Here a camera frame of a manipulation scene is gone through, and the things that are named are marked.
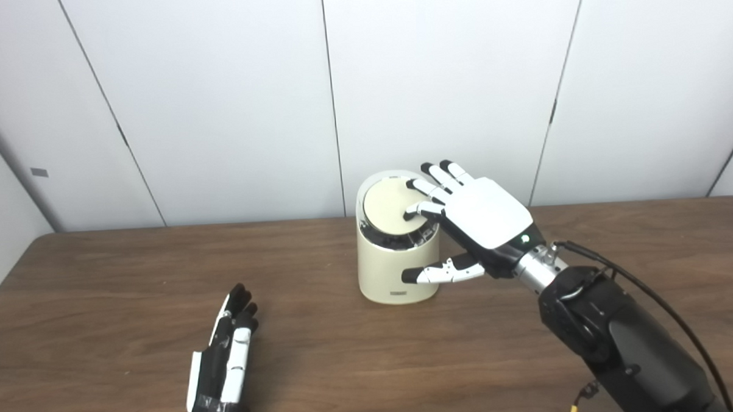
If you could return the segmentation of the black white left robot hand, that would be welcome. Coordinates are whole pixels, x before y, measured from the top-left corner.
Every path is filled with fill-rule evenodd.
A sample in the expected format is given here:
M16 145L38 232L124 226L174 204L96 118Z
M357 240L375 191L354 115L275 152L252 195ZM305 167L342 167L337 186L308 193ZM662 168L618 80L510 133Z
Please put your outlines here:
M191 357L187 412L249 412L241 398L257 310L243 283L227 294L207 347Z

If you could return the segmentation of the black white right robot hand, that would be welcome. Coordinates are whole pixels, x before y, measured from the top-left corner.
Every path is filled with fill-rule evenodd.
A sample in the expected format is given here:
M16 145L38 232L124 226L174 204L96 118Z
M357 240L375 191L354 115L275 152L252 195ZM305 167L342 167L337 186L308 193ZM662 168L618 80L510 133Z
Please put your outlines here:
M426 162L420 168L433 181L415 177L405 183L425 200L407 207L403 218L431 221L464 252L405 269L400 274L403 283L456 283L483 275L511 279L521 259L545 244L530 211L494 180L474 178L450 160Z

